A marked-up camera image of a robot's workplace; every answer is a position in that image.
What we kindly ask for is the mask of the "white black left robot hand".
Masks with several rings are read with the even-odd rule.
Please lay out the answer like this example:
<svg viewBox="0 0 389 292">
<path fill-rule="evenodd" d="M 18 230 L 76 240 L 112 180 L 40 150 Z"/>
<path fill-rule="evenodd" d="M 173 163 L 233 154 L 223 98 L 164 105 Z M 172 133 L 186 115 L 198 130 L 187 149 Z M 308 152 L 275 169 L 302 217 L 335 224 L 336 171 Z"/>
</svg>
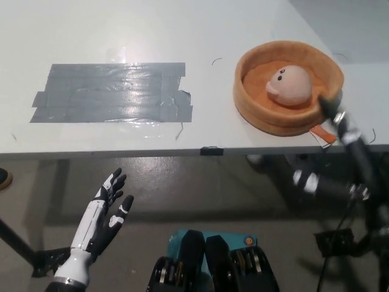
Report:
<svg viewBox="0 0 389 292">
<path fill-rule="evenodd" d="M 71 249 L 87 252 L 95 260 L 109 246 L 122 227 L 134 197 L 126 196 L 117 211 L 107 219 L 109 208 L 123 195 L 126 175 L 118 168 L 111 173 L 89 202 L 78 225 Z"/>
</svg>

